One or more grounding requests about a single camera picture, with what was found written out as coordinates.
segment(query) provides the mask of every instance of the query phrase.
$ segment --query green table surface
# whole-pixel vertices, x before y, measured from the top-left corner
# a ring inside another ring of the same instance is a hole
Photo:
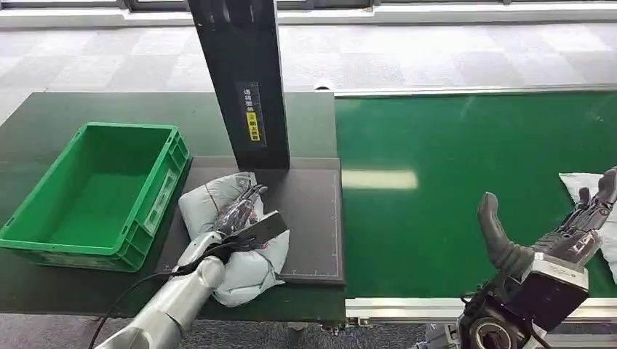
[[[292,156],[341,158],[347,287],[284,285],[234,309],[209,302],[201,316],[340,321],[345,297],[473,290],[493,275],[475,218],[482,193],[498,195],[516,242],[552,229],[572,207],[557,174],[617,164],[616,96],[286,94]],[[231,154],[214,94],[37,93],[0,127],[0,222],[86,121],[177,124],[193,154]],[[100,314],[154,262],[123,274],[41,267],[0,250],[0,311]],[[605,261],[596,256],[588,268],[593,297],[617,296]],[[134,314],[152,292],[128,297],[120,314]]]
[[[334,99],[329,94],[285,95],[290,152],[336,157]],[[193,155],[229,156],[231,145],[213,93],[35,93],[0,127],[0,224],[4,224],[88,121],[175,124]],[[168,210],[144,267],[137,273],[38,266],[0,249],[0,312],[100,315],[133,282],[152,272]],[[117,308],[133,316],[156,291],[141,287]],[[225,308],[206,304],[202,318],[272,321],[342,321],[344,289],[284,285],[256,300]]]

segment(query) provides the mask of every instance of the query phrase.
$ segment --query white cloth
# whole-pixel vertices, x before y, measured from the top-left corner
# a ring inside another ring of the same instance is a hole
[[[212,230],[219,210],[231,203],[251,185],[257,184],[255,174],[240,172],[212,180],[180,197],[178,206],[191,240]],[[263,217],[263,202],[255,202],[255,217]],[[284,281],[276,278],[281,272],[289,249],[287,230],[271,239],[263,249],[234,252],[225,265],[223,283],[214,291],[214,298],[223,305],[244,304],[274,285]]]
[[[578,202],[578,189],[589,188],[589,194],[595,195],[598,191],[597,181],[602,177],[595,173],[560,173],[560,179],[568,189],[572,200]],[[613,210],[604,225],[598,230],[602,240],[602,256],[608,262],[613,281],[617,284],[617,210]]]

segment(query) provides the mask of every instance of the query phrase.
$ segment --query robotic hand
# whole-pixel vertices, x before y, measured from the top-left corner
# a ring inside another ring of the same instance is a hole
[[[532,246],[510,241],[497,218],[497,198],[478,207],[480,230],[497,275],[470,294],[458,321],[461,349],[548,348],[543,336],[588,296],[585,264],[600,248],[601,228],[617,201],[617,167],[599,181],[599,192],[581,200],[561,225]]]

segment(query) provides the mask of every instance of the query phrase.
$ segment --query gray carpet floor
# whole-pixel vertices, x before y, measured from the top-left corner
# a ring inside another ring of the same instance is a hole
[[[532,87],[617,83],[617,24],[283,26],[284,88]],[[0,124],[35,91],[212,91],[193,28],[0,31]],[[100,338],[126,320],[111,320]],[[0,349],[85,348],[96,321],[0,315]],[[564,326],[615,333],[614,326]],[[408,348],[423,327],[348,329],[196,321],[182,348]]]

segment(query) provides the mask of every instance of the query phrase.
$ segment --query yellow label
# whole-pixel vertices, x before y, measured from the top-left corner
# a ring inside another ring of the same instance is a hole
[[[247,112],[247,125],[249,127],[249,136],[252,141],[259,142],[259,129],[257,128],[257,114]]]

